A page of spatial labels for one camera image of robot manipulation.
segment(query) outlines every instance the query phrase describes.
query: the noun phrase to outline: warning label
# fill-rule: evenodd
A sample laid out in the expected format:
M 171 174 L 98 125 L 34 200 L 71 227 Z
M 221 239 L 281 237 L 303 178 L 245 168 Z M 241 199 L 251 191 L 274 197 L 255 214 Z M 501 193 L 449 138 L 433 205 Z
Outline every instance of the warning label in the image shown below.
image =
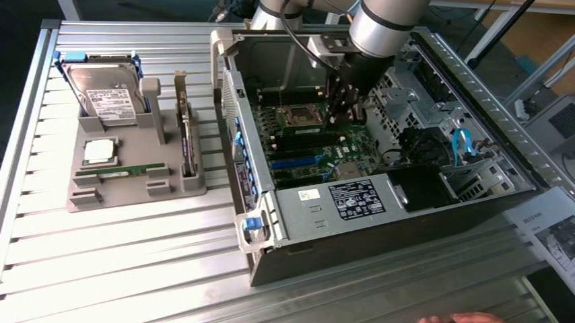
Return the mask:
M 137 118 L 127 89 L 88 89 L 90 101 L 102 120 Z
M 330 186 L 330 193 L 345 220 L 386 212 L 371 180 Z

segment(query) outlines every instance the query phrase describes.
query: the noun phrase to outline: circuit board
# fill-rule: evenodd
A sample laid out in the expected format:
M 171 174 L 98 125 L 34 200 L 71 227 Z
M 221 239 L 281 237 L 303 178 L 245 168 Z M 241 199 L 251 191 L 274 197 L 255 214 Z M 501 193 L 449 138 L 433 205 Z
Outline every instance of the circuit board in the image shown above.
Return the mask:
M 290 123 L 290 109 L 299 124 Z M 381 155 L 366 126 L 326 129 L 326 104 L 254 106 L 255 122 L 278 189 L 369 176 Z
M 166 167 L 165 163 L 135 165 L 135 166 L 119 166 L 99 168 L 97 170 L 82 170 L 76 172 L 76 176 L 98 175 L 99 178 L 122 178 L 130 176 L 143 176 L 147 174 L 147 169 Z

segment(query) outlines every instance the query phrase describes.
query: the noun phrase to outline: hard drive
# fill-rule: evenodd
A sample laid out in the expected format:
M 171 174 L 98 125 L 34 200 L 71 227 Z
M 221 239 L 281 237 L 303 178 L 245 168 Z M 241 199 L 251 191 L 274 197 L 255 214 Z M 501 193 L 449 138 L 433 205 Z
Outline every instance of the hard drive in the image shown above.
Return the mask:
M 60 60 L 55 52 L 54 58 L 79 99 L 82 116 L 98 116 L 105 126 L 137 124 L 137 114 L 150 112 L 139 91 L 139 57 L 68 52 Z

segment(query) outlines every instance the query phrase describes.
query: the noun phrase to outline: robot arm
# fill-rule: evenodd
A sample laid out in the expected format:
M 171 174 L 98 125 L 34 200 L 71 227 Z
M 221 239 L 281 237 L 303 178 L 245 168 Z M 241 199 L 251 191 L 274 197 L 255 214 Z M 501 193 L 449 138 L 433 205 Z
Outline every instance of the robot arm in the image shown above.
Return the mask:
M 261 14 L 254 18 L 253 28 L 262 26 L 262 17 L 269 22 L 282 19 L 282 5 L 286 0 L 262 0 Z M 355 1 L 331 0 L 338 7 L 350 7 Z M 429 6 L 429 0 L 362 0 L 350 35 L 346 39 L 330 39 L 325 34 L 322 41 L 330 41 L 325 47 L 343 60 L 329 71 L 326 83 L 327 104 L 331 118 L 329 123 L 365 120 L 359 104 L 375 87 L 387 69 L 393 66 L 394 56 L 406 43 L 409 34 Z M 306 7 L 337 11 L 325 0 L 290 0 L 285 8 L 285 18 L 290 27 L 298 27 L 299 16 Z M 267 24 L 267 28 L 279 29 L 279 23 Z

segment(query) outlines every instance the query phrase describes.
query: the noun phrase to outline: metal workbench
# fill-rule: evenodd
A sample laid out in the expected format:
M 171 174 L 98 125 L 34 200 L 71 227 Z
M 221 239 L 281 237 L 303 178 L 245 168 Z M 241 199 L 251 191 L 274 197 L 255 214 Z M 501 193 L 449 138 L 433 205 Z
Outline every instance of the metal workbench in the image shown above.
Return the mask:
M 42 30 L 0 172 L 0 322 L 407 323 L 465 311 L 549 322 L 522 282 L 545 263 L 502 217 L 446 240 L 250 287 L 210 86 L 215 28 L 243 26 L 63 22 Z M 189 71 L 206 195 L 64 210 L 79 104 L 51 66 L 54 50 L 135 50 L 145 75 L 162 80 L 162 108 L 175 104 L 174 71 Z

